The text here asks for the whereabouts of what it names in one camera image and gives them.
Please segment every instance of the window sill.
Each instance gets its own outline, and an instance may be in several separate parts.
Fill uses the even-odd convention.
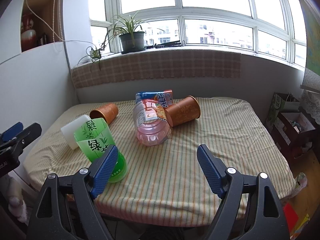
[[[264,59],[268,59],[268,60],[272,60],[272,61],[275,61],[275,62],[278,62],[278,63],[281,63],[281,64],[284,64],[284,65],[287,65],[287,66],[290,66],[290,67],[293,67],[293,68],[296,68],[298,70],[301,70],[304,72],[305,68],[300,66],[300,65],[297,65],[297,64],[291,64],[289,62],[287,62],[286,60],[284,59],[281,59],[279,57],[276,57],[276,56],[273,56],[273,55],[269,55],[269,54],[266,54],[266,53],[262,53],[262,52],[259,52],[259,53],[256,53],[254,52],[253,50],[249,50],[249,49],[242,49],[242,48],[235,48],[235,47],[229,47],[229,46],[219,46],[219,45],[200,45],[200,44],[188,44],[188,45],[185,45],[184,47],[172,47],[173,49],[212,49],[212,50],[221,50],[221,51],[230,51],[230,52],[236,52],[236,53],[241,53],[241,54],[244,54],[244,55],[250,55],[250,56],[253,56],[253,57],[260,57],[260,58],[264,58]],[[102,55],[102,59],[105,59],[105,58],[110,58],[110,57],[121,57],[122,54],[121,53],[108,53],[108,54],[104,54]],[[78,66],[76,67],[79,67],[79,66],[82,66],[84,64],[88,64],[88,63],[91,63],[91,60],[90,58],[88,58],[88,60],[86,62],[80,62]]]

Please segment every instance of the potted plant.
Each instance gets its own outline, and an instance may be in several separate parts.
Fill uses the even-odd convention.
[[[112,29],[113,37],[119,36],[120,38],[123,49],[122,54],[146,49],[144,47],[144,31],[142,30],[141,24],[147,20],[135,19],[136,15],[137,12],[133,17],[130,15],[128,17],[119,16]]]

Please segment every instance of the pink plastic bottle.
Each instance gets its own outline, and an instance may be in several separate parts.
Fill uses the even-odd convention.
[[[133,120],[137,139],[146,146],[163,143],[171,133],[164,109],[155,100],[140,101],[133,110]]]

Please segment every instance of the wooden floor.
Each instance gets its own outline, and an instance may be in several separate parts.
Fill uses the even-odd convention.
[[[298,158],[290,169],[294,177],[303,172],[308,179],[308,185],[289,201],[299,217],[294,228],[296,230],[306,214],[311,218],[320,204],[320,164],[315,154],[310,151]]]

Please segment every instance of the cardboard box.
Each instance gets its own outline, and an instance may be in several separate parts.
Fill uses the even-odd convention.
[[[298,112],[300,102],[290,94],[274,93],[265,127],[271,133],[279,112]]]
[[[295,121],[302,127],[293,127],[290,121]],[[299,153],[297,150],[305,143],[311,141],[318,133],[318,130],[304,116],[303,113],[278,113],[271,136],[276,146],[289,163]]]

